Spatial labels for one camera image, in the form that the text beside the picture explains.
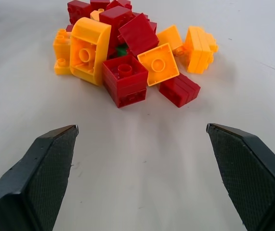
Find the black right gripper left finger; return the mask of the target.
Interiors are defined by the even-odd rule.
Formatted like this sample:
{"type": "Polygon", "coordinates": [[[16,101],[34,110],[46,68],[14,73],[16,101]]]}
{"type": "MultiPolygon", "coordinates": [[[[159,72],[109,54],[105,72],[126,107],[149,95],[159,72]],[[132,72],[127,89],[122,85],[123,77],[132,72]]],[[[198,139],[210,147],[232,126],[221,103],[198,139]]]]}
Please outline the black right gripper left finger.
{"type": "Polygon", "coordinates": [[[37,137],[0,178],[0,231],[52,231],[67,189],[77,125],[37,137]]]}

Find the red square hollow block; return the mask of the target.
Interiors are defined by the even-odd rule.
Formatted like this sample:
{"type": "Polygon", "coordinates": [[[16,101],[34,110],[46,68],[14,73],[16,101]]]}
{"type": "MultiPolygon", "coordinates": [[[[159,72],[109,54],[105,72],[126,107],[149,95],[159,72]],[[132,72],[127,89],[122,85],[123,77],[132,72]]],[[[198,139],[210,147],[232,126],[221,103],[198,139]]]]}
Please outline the red square hollow block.
{"type": "Polygon", "coordinates": [[[132,55],[103,62],[103,85],[117,108],[144,101],[148,71],[132,55]]]}

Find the large rounded yellow block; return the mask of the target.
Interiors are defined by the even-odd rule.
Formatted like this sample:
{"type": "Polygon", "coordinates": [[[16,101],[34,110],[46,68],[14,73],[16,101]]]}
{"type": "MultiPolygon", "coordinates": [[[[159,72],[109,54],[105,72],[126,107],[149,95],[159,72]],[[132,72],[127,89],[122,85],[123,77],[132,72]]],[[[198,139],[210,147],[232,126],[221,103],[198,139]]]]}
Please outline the large rounded yellow block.
{"type": "Polygon", "coordinates": [[[111,25],[80,18],[70,36],[71,73],[96,86],[102,85],[103,62],[107,60],[111,25]]]}

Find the yellow square hollow block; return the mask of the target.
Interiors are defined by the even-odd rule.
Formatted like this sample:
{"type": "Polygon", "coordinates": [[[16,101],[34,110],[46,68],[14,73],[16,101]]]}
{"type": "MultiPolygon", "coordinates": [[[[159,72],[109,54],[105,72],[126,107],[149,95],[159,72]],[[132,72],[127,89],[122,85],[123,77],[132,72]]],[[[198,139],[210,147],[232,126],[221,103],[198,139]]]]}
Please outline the yellow square hollow block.
{"type": "Polygon", "coordinates": [[[143,52],[137,55],[137,59],[148,70],[148,86],[156,85],[180,74],[169,43],[143,52]]]}

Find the green plastic building brick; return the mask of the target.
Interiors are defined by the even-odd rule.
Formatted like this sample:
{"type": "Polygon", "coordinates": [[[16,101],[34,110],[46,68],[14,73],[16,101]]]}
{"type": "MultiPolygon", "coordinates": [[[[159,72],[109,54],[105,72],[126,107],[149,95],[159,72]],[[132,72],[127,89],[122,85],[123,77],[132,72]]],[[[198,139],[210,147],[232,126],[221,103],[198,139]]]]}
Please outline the green plastic building brick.
{"type": "Polygon", "coordinates": [[[125,56],[128,54],[128,45],[127,44],[121,44],[119,46],[115,47],[116,50],[116,57],[125,56]]]}

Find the red flat ridged block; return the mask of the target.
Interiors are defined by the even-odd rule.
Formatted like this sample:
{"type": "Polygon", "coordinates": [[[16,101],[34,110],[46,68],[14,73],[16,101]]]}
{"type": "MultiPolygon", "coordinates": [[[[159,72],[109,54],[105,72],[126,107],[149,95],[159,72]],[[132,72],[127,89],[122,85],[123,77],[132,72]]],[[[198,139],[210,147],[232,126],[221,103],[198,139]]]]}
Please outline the red flat ridged block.
{"type": "Polygon", "coordinates": [[[187,76],[179,74],[176,77],[160,83],[159,92],[178,108],[193,101],[201,87],[187,76]]]}

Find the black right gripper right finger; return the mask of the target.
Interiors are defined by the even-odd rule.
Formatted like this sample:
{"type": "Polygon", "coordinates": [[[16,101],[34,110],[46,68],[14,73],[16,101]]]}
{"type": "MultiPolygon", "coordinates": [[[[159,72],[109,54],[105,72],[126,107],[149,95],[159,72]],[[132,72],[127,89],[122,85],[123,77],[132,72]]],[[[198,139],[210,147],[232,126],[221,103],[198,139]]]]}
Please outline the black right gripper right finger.
{"type": "Polygon", "coordinates": [[[247,231],[275,231],[275,154],[256,135],[209,123],[223,184],[247,231]]]}

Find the yellow stepped block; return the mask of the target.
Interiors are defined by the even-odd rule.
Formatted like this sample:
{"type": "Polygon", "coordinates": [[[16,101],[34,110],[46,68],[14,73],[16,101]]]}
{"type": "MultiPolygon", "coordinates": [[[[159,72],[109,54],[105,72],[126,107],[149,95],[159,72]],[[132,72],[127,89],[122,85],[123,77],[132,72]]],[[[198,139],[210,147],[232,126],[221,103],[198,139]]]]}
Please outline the yellow stepped block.
{"type": "Polygon", "coordinates": [[[54,71],[57,75],[70,75],[70,32],[59,29],[53,41],[53,49],[56,57],[54,71]]]}

